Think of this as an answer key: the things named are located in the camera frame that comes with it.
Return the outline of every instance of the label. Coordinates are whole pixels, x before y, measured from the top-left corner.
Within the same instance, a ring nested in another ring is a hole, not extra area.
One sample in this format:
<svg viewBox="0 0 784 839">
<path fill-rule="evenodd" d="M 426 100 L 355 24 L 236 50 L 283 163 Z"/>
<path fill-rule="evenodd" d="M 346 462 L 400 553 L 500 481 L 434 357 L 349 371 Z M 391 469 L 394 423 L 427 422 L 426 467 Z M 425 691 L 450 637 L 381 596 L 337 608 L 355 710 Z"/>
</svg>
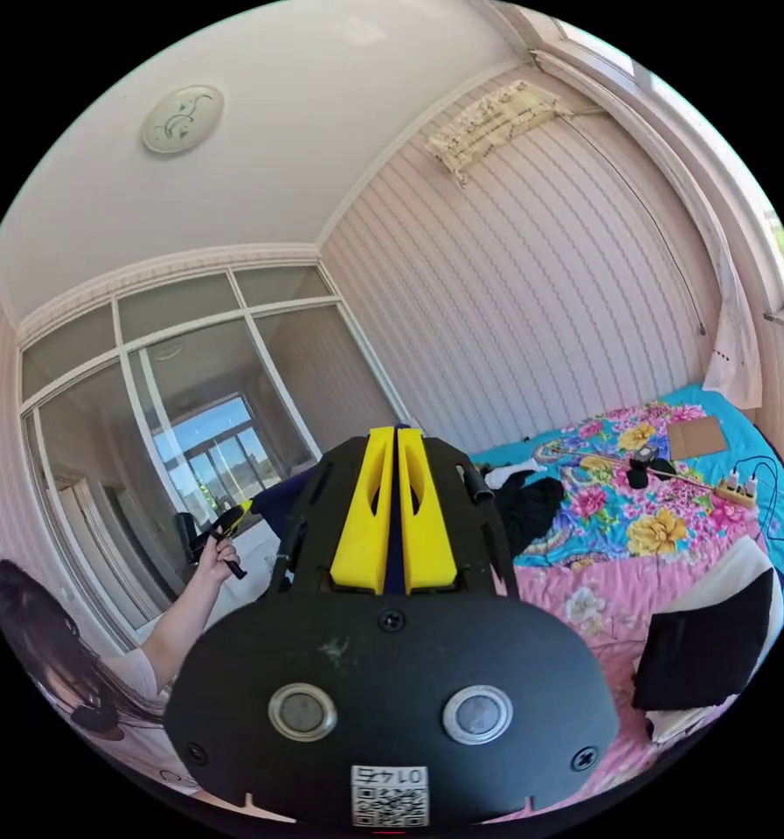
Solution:
<svg viewBox="0 0 784 839">
<path fill-rule="evenodd" d="M 352 766 L 351 816 L 360 828 L 422 828 L 429 824 L 425 766 Z"/>
</svg>

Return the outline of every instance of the cardboard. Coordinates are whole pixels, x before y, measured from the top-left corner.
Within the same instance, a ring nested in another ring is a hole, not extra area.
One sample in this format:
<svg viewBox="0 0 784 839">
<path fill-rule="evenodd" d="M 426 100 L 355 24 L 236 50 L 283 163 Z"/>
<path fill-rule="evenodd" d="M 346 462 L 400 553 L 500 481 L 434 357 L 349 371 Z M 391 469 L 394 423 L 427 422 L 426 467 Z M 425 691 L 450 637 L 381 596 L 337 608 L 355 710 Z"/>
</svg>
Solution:
<svg viewBox="0 0 784 839">
<path fill-rule="evenodd" d="M 668 427 L 669 452 L 672 461 L 685 461 L 726 450 L 726 440 L 718 417 L 671 422 Z"/>
</svg>

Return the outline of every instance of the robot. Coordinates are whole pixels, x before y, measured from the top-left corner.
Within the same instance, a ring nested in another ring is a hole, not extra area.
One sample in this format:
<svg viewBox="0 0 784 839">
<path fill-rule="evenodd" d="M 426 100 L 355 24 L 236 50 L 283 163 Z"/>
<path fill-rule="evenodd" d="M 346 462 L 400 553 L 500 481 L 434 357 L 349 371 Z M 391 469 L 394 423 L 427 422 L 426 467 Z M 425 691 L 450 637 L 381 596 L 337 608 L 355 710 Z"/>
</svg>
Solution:
<svg viewBox="0 0 784 839">
<path fill-rule="evenodd" d="M 549 807 L 618 730 L 581 637 L 520 600 L 493 492 L 411 428 L 320 460 L 266 594 L 194 645 L 164 723 L 219 798 L 368 833 Z"/>
</svg>

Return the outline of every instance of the screw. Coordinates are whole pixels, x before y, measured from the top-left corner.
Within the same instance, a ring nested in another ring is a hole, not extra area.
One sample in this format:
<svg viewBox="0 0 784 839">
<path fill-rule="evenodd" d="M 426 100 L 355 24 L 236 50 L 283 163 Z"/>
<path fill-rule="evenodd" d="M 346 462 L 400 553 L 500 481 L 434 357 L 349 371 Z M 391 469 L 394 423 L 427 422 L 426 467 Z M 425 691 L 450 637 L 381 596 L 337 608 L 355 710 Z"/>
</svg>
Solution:
<svg viewBox="0 0 784 839">
<path fill-rule="evenodd" d="M 599 750 L 594 745 L 588 745 L 572 758 L 570 767 L 573 772 L 585 772 L 590 766 L 595 766 L 598 759 Z"/>
<path fill-rule="evenodd" d="M 199 743 L 188 744 L 188 757 L 194 766 L 204 766 L 208 762 L 208 755 Z"/>
<path fill-rule="evenodd" d="M 406 617 L 399 609 L 384 609 L 378 624 L 384 632 L 399 632 L 406 625 Z"/>
</svg>

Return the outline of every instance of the bed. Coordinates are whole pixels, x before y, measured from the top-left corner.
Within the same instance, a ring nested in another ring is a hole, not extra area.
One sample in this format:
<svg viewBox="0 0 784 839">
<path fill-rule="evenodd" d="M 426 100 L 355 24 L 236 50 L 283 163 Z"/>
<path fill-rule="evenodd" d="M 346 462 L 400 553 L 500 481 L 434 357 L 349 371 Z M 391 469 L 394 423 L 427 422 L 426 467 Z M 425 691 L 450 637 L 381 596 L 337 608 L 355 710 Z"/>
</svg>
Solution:
<svg viewBox="0 0 784 839">
<path fill-rule="evenodd" d="M 741 463 L 742 478 L 766 463 L 776 481 L 767 468 L 758 469 L 758 509 L 724 503 L 692 484 L 660 481 L 654 475 L 646 489 L 631 489 L 627 467 L 593 457 L 624 457 L 649 444 L 659 448 L 659 457 L 670 460 L 667 425 L 707 415 L 718 418 L 727 450 L 674 461 L 677 472 L 714 485 L 745 458 L 752 460 Z M 604 670 L 620 717 L 613 746 L 581 790 L 557 805 L 562 808 L 633 779 L 680 739 L 662 746 L 652 743 L 643 713 L 630 704 L 634 660 L 644 647 L 653 612 L 688 590 L 745 534 L 773 562 L 784 600 L 784 467 L 740 411 L 700 385 L 471 455 L 474 463 L 493 467 L 530 457 L 545 470 L 528 482 L 557 478 L 563 482 L 565 500 L 546 536 L 515 558 L 521 597 L 584 637 Z M 504 818 L 541 812 L 545 811 L 527 808 Z"/>
</svg>

